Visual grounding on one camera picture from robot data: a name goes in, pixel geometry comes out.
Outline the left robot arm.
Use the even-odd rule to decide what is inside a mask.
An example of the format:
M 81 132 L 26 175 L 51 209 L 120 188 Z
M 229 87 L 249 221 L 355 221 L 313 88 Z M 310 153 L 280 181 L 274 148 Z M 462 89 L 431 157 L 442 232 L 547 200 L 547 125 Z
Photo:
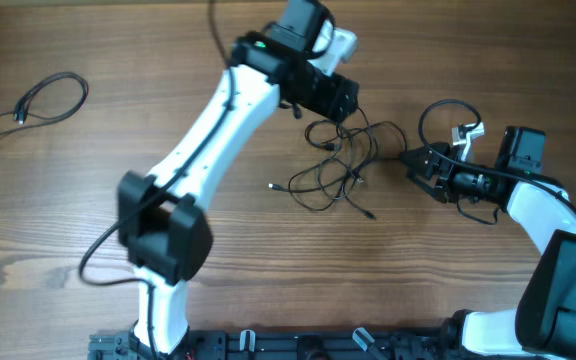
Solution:
M 213 244 L 207 210 L 223 176 L 257 128 L 280 107 L 342 122 L 358 107 L 359 85 L 335 69 L 358 47 L 318 1 L 291 1 L 281 18 L 236 39 L 206 108 L 147 175 L 117 189 L 118 240 L 139 281 L 130 349 L 172 359 L 186 348 L 188 282 Z

